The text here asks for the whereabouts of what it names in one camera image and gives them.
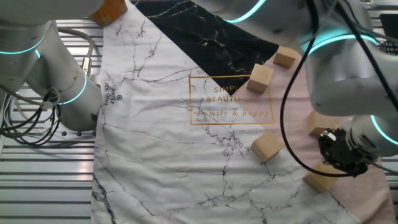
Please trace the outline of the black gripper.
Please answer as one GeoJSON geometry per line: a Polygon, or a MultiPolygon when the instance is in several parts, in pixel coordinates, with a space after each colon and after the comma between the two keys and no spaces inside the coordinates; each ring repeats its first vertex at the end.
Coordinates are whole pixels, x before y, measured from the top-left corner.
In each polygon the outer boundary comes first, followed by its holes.
{"type": "Polygon", "coordinates": [[[347,132],[344,129],[326,129],[317,137],[318,146],[323,154],[323,163],[342,172],[346,170],[368,170],[368,165],[362,160],[363,155],[353,149],[346,141],[347,132]]]}

